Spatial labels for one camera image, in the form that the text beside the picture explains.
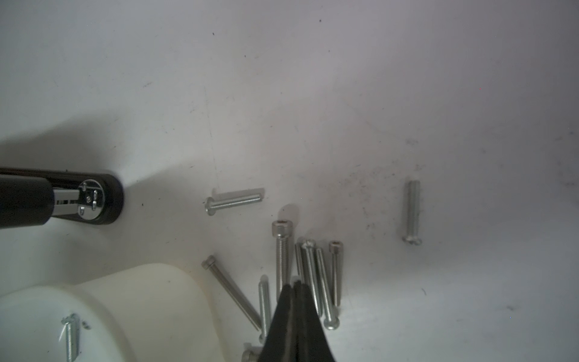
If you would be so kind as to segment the black stapler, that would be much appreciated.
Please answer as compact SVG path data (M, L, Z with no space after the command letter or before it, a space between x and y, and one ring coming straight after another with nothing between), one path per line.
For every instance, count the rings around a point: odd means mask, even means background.
M42 226L51 218L90 225L114 223L125 202L107 173L1 169L1 228Z

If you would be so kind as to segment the silver screw on table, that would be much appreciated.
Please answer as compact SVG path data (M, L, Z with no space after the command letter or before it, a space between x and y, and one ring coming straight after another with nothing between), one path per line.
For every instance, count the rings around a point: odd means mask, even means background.
M252 205L255 203L261 202L263 199L262 195L252 194L252 195L244 195L235 198L227 198L223 200L216 200L212 197L208 197L204 204L205 211L209 216L213 216L217 211L221 211L224 209L235 208L244 205Z
M407 185L407 227L403 240L411 245L419 246L419 214L420 214L421 183L411 180Z

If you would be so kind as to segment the small silver screw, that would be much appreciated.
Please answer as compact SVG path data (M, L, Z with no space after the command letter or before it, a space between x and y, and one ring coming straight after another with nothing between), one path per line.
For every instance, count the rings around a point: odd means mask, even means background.
M296 258L296 267L297 267L298 276L302 282L306 282L304 263L303 263L303 254L302 254L302 244L299 242L294 244L294 255Z

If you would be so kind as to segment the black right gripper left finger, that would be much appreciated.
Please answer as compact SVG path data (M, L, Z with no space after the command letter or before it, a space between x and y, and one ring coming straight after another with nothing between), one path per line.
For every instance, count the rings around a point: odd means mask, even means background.
M297 361L296 311L296 288L285 285L277 301L259 362Z

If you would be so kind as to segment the large silver bolt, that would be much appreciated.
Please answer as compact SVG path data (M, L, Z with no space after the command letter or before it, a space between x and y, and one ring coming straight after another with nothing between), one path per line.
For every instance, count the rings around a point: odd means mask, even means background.
M279 299L283 287L290 282L289 242L293 236L293 222L276 220L272 223L272 235L276 239L276 289Z

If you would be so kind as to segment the white plastic storage box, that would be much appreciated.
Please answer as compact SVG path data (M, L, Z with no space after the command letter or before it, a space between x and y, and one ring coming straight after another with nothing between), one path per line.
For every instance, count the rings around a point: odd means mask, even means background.
M208 299L183 270L154 263L77 285L1 298L3 361L66 361L61 320L81 320L76 361L222 361Z

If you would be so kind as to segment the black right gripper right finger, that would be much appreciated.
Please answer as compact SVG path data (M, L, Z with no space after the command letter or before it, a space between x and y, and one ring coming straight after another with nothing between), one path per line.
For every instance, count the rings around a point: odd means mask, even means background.
M334 362L311 288L296 282L296 360Z

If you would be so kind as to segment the thin silver screw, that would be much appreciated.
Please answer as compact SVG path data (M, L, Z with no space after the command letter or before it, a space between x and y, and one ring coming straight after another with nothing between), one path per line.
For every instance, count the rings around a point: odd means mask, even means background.
M63 325L65 336L66 361L75 362L80 355L80 317L76 313L72 313L64 317L61 320L61 324Z
M322 303L324 307L324 327L327 330L336 330L339 328L340 321L338 315L336 314L336 309L333 305L330 283L328 281L327 270L324 260L324 252L321 248L317 247L315 249L315 258L318 270L318 279L321 288Z
M265 345L271 325L271 301L269 295L268 276L263 275L258 284L260 320L262 323L259 342Z
M331 254L331 268L332 268L332 292L334 306L341 305L342 296L342 255L343 244L341 241L330 241L329 252Z
M305 253L306 266L308 269L308 285L312 289L312 296L315 303L315 309L318 317L324 313L324 307L321 305L318 270L316 265L315 251L316 243L314 240L306 239L302 244L302 249Z

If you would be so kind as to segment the large nickel socket bolt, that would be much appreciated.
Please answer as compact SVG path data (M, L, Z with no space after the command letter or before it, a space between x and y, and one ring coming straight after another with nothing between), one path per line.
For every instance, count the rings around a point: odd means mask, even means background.
M258 362L260 355L261 355L262 349L261 348L247 348L242 356L241 356L241 361L242 362Z

